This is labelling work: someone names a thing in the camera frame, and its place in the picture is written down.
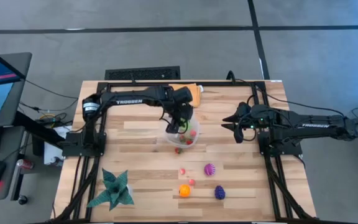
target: orange toy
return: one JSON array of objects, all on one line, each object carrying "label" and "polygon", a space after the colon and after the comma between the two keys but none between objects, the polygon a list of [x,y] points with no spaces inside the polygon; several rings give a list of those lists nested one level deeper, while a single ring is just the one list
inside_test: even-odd
[{"label": "orange toy", "polygon": [[189,197],[190,195],[190,186],[187,184],[182,184],[179,188],[179,196]]}]

